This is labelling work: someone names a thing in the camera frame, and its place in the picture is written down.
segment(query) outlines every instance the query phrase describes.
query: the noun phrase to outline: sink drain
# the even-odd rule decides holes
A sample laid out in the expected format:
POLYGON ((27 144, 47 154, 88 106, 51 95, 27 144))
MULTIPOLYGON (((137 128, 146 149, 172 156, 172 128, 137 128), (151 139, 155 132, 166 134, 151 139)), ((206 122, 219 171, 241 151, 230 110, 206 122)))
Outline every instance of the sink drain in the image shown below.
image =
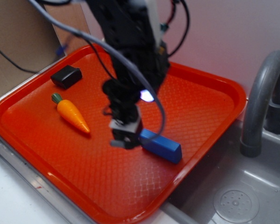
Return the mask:
POLYGON ((246 186, 230 185, 220 189, 214 196, 217 214, 231 223, 246 223, 259 211, 256 195, 246 186))

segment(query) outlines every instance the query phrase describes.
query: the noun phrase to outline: sink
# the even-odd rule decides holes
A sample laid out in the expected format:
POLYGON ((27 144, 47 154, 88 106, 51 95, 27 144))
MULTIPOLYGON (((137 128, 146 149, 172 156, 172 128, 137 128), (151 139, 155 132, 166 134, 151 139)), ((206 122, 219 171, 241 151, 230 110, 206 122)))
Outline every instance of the sink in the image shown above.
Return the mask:
POLYGON ((280 224, 280 136, 264 131, 261 154, 239 150, 236 121, 169 197, 199 224, 280 224))

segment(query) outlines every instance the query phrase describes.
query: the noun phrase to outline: red plastic tray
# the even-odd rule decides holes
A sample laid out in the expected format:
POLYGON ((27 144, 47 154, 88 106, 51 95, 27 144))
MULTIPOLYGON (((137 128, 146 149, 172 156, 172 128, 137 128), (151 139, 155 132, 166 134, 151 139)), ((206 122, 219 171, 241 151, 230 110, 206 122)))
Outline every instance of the red plastic tray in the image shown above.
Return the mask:
MULTIPOLYGON (((109 56, 98 49, 113 72, 109 56)), ((110 117, 101 91, 108 76, 90 47, 49 68, 0 101, 0 135, 85 213, 99 223, 136 223, 151 215, 242 112, 246 95, 235 82, 172 63, 159 91, 167 123, 163 136, 179 142, 177 165, 141 147, 109 146, 110 117), (65 65, 83 78, 67 90, 50 76, 65 65), (83 114, 91 135, 64 121, 51 101, 58 92, 83 114)), ((139 102, 143 125, 157 132, 155 103, 139 102)))

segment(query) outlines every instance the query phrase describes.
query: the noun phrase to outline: toy carrot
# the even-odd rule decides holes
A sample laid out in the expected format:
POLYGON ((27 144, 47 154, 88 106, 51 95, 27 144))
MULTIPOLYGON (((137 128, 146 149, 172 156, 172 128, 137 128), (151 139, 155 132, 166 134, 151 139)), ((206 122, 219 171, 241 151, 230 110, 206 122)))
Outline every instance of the toy carrot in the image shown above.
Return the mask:
POLYGON ((90 129, 82 114, 72 102, 67 99, 62 99, 58 93, 52 95, 52 100, 57 104, 57 111, 61 117, 82 132, 90 133, 90 129))

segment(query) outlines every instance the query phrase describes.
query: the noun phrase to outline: faucet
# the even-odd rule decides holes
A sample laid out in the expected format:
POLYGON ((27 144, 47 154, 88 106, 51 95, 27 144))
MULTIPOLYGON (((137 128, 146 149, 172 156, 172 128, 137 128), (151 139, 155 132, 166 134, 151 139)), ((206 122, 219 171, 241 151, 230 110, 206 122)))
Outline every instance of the faucet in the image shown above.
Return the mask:
POLYGON ((244 156, 261 153, 263 128, 280 134, 280 50, 266 57, 253 83, 240 139, 244 156))

